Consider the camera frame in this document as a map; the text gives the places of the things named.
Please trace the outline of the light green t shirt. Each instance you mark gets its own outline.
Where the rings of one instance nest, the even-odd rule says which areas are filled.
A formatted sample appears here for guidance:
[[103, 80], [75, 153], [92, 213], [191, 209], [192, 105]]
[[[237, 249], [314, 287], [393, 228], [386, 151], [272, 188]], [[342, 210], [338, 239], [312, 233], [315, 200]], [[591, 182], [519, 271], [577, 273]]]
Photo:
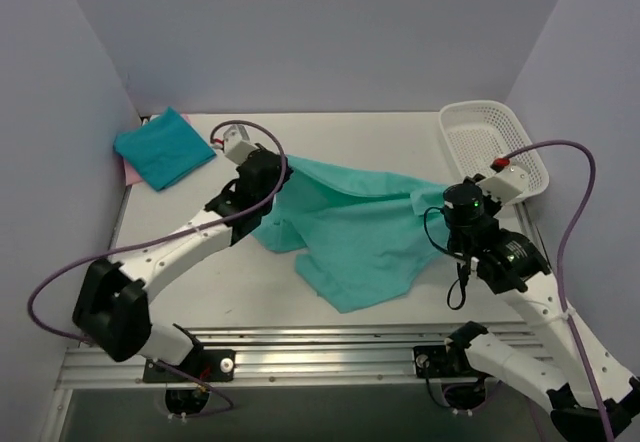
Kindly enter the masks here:
[[349, 313], [406, 295], [440, 255], [449, 231], [427, 215], [444, 185], [391, 172], [301, 157], [254, 231], [274, 253], [295, 252], [296, 273], [333, 308]]

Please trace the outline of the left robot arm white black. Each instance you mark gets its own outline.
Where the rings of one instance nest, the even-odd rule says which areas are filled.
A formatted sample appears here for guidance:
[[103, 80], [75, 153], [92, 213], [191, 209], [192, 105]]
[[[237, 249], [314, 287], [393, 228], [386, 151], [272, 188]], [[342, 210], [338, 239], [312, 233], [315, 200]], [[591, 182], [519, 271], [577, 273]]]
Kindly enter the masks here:
[[285, 156], [261, 145], [227, 157], [237, 165], [236, 178], [187, 224], [157, 245], [88, 266], [72, 320], [113, 361], [135, 355], [158, 360], [179, 381], [194, 379], [205, 366], [197, 338], [176, 324], [153, 322], [151, 302], [196, 264], [253, 232], [292, 174]]

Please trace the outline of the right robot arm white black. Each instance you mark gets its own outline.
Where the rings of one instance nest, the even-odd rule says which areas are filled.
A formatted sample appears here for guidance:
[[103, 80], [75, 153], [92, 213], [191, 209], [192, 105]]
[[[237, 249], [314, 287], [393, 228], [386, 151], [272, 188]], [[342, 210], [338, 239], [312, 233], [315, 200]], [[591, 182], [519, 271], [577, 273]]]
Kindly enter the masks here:
[[447, 188], [441, 212], [448, 249], [462, 279], [476, 278], [513, 309], [546, 354], [543, 362], [470, 321], [445, 340], [455, 374], [472, 369], [520, 392], [551, 418], [567, 441], [612, 441], [639, 415], [639, 379], [619, 363], [570, 304], [551, 266], [525, 235], [504, 229], [501, 208], [465, 180]]

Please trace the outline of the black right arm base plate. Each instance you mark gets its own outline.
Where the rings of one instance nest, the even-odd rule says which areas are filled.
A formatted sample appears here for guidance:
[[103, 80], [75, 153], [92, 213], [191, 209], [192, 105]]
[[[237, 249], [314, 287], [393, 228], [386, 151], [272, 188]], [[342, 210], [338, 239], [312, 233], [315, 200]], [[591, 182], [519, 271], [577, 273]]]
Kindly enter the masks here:
[[439, 344], [414, 346], [412, 351], [418, 378], [489, 377], [488, 373], [474, 369], [461, 349], [447, 349]]

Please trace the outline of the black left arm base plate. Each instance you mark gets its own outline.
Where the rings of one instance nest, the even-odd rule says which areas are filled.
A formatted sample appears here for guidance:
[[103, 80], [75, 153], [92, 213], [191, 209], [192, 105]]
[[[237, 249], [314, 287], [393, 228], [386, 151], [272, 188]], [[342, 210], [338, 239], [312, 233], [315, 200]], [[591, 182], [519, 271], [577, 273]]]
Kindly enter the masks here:
[[[231, 349], [202, 349], [189, 355], [178, 369], [205, 382], [231, 382], [234, 379], [236, 352]], [[186, 383], [187, 379], [147, 360], [144, 383]]]

